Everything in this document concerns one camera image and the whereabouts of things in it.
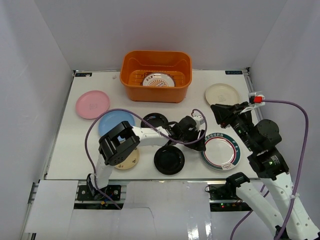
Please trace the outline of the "cream bear plate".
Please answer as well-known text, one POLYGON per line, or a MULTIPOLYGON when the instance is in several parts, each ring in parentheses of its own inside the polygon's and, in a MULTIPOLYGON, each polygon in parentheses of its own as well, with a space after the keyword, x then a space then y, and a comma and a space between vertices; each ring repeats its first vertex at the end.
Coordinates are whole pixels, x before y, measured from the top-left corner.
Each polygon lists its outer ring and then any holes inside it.
POLYGON ((234 105, 240 103, 240 95, 232 86, 224 83, 216 83, 205 91, 205 99, 209 105, 234 105))

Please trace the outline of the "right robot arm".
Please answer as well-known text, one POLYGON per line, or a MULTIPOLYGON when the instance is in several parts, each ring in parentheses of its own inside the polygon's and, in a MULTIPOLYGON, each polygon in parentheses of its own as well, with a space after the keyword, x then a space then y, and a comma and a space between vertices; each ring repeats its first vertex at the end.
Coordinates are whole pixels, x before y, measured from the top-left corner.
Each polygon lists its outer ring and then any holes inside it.
POLYGON ((226 179, 226 195, 233 200, 244 200, 276 240, 318 240, 320 230, 305 210, 289 167, 276 148, 282 141, 279 127, 269 119, 253 124, 251 110, 254 107, 248 102, 210 106, 217 124, 222 128, 232 127, 251 152, 247 158, 249 164, 269 191, 276 208, 242 172, 226 179))

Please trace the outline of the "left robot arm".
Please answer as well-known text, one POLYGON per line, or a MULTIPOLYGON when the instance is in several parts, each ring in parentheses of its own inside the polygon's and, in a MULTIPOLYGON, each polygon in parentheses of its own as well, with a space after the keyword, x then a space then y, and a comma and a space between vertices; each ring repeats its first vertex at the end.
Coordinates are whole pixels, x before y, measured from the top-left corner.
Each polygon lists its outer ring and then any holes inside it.
POLYGON ((206 150, 205 136, 208 123, 201 115, 186 116, 173 125, 136 127, 122 121, 98 140, 98 160, 93 173, 87 176, 88 193, 99 200, 115 166, 124 162, 137 147, 158 146, 168 148, 177 144, 202 152, 206 150))

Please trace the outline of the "green rimmed white plate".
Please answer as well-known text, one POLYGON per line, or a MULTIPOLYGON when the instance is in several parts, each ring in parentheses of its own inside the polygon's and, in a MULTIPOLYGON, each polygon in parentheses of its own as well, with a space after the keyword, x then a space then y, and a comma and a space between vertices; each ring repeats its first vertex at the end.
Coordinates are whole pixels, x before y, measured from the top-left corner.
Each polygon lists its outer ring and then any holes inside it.
POLYGON ((241 149, 229 135, 221 132, 208 134, 204 138, 205 151, 200 156, 205 164, 217 171, 234 169, 241 160, 241 149))

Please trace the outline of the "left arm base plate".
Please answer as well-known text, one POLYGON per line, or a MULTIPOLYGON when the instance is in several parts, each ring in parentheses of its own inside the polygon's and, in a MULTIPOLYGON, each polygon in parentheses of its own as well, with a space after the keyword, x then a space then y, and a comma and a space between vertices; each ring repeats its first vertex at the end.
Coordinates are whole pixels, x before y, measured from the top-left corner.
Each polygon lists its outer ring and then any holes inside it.
MULTIPOLYGON (((108 195, 113 201, 121 199, 121 185, 108 185, 101 189, 105 195, 108 195)), ((77 192, 77 201, 109 201, 107 197, 96 191, 94 194, 90 191, 87 185, 80 185, 77 192)))

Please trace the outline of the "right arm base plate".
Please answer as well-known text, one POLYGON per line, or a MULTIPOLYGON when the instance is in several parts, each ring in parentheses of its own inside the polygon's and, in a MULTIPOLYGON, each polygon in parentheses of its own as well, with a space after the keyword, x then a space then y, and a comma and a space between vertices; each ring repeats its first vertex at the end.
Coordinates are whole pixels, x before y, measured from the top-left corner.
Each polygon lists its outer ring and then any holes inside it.
POLYGON ((209 194, 210 200, 234 200, 243 201, 236 195, 236 188, 228 184, 208 184, 204 191, 209 194))

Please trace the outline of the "orange sunburst patterned plate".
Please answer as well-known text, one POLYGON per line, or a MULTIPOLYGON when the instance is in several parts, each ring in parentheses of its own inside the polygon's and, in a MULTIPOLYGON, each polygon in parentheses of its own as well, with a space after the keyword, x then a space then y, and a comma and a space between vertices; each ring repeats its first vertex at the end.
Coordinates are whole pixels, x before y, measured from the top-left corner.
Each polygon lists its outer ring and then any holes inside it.
POLYGON ((151 73, 147 75, 143 81, 142 86, 145 87, 175 87, 174 79, 165 73, 151 73))

